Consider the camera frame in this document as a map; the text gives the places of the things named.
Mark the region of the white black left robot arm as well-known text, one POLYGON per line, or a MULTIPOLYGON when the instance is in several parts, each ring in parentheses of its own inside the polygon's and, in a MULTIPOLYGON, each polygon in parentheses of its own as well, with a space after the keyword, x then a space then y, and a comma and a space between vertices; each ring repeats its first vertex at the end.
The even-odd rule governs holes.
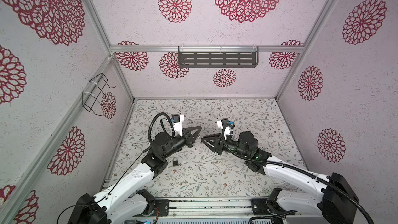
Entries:
POLYGON ((161 174, 168 166, 168 157, 191 148, 201 131, 200 126, 183 128, 181 135, 171 137, 158 133, 147 154, 132 172, 90 196, 84 194, 73 205, 70 224, 122 224, 137 215, 149 215, 154 209, 155 197, 144 186, 161 174))

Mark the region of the black padlock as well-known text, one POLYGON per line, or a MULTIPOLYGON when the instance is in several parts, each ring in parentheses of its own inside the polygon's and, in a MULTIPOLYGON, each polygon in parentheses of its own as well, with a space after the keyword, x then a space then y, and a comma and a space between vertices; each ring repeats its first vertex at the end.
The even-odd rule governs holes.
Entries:
POLYGON ((179 166, 179 161, 178 161, 177 159, 174 159, 174 160, 173 160, 173 166, 174 166, 174 167, 179 166))

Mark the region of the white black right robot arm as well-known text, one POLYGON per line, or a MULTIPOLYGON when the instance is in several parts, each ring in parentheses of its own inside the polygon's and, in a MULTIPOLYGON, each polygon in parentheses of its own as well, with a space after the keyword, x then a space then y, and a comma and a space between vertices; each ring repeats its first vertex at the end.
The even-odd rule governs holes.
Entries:
POLYGON ((310 172, 288 164, 259 148, 251 132, 242 132, 238 140, 231 135, 214 134, 202 138, 212 152, 229 152, 245 161, 253 172, 288 182, 304 191, 296 194, 274 189, 267 199, 272 215, 310 213, 323 217, 330 224, 352 224, 359 199, 344 176, 310 172))

